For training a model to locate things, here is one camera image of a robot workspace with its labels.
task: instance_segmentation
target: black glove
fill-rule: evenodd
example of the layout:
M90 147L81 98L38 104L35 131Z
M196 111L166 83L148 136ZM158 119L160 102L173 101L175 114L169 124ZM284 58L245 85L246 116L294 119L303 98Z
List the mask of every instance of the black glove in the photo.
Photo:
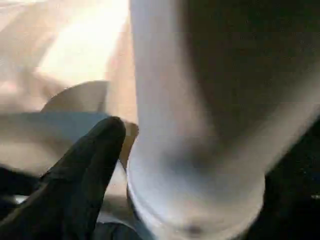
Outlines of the black glove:
M125 135L119 118L100 121L41 177L36 191L2 220L0 239L90 239Z

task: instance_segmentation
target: white plastic part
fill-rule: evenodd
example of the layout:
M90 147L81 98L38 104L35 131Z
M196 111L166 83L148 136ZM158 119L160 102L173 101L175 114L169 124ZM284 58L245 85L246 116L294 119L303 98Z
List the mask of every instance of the white plastic part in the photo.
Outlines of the white plastic part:
M238 138L230 139L235 134L227 135L215 124L222 117L208 114L217 103L205 105L198 89L180 21L182 7L180 0L131 0L139 136L129 158L128 187L138 215L156 239L196 235L228 240L255 220L263 204L265 173L317 115L319 64L302 73L275 74L270 82L292 78L294 84L275 94L272 104L262 96L261 107L270 107L264 117L246 116L252 117L252 128L235 129ZM226 63L236 62L227 51L219 54ZM250 62L242 65L250 69ZM217 80L223 77L208 79ZM249 87L254 91L264 80ZM220 109L230 100L228 89L239 83L231 84L216 99ZM236 116L224 120L237 126ZM223 146L225 139L231 144Z

